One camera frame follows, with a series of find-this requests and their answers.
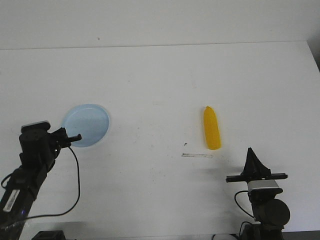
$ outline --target white wall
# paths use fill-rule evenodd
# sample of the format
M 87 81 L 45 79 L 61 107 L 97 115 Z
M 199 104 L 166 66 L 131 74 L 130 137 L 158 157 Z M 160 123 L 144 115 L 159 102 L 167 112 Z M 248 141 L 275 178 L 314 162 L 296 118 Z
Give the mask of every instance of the white wall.
M 1 1 L 0 49 L 305 41 L 319 0 Z

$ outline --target blue dish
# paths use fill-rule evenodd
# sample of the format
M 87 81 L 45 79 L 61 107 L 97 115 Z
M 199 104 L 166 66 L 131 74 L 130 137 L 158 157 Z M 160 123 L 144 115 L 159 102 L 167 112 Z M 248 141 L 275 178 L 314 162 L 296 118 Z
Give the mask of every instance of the blue dish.
M 100 141 L 109 128 L 109 115 L 96 104 L 83 104 L 72 108 L 62 121 L 69 137 L 81 134 L 80 141 L 72 142 L 75 147 L 88 147 Z

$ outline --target white table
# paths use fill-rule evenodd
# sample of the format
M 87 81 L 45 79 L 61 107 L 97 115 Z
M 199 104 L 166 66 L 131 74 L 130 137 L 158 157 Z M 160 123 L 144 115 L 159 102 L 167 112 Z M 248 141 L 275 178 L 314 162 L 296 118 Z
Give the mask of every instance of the white table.
M 56 130 L 87 103 L 111 115 L 101 142 L 75 149 L 78 206 L 29 222 L 21 239 L 54 229 L 70 239 L 237 232 L 249 219 L 233 196 L 247 186 L 225 177 L 243 170 L 248 147 L 289 176 L 278 181 L 291 211 L 285 230 L 320 228 L 320 74 L 306 42 L 1 50 L 0 63 L 0 176 L 19 166 L 20 126 L 49 120 Z M 219 121 L 216 151 L 204 141 L 207 105 Z M 60 213 L 76 197 L 63 150 L 30 215 Z

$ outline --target label sticker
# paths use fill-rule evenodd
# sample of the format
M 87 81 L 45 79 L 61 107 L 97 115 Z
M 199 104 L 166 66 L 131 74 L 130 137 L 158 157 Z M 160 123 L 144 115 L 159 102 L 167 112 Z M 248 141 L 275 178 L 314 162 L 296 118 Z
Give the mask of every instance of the label sticker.
M 9 199 L 8 199 L 8 201 L 6 202 L 6 205 L 5 205 L 4 208 L 3 208 L 3 211 L 4 211 L 4 212 L 9 213 L 9 212 L 11 211 L 11 209 L 12 209 L 13 205 L 15 204 L 15 201 L 16 201 L 19 193 L 20 193 L 20 189 L 13 189 L 13 190 L 12 190 Z

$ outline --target light blue plate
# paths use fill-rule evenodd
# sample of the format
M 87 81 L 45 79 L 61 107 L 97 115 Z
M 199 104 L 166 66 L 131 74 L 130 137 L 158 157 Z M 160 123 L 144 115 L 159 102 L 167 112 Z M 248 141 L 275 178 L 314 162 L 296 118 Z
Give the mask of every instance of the light blue plate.
M 62 121 L 69 137 L 81 134 L 80 141 L 72 142 L 74 147 L 88 147 L 101 140 L 109 128 L 109 115 L 96 104 L 83 104 L 72 108 Z

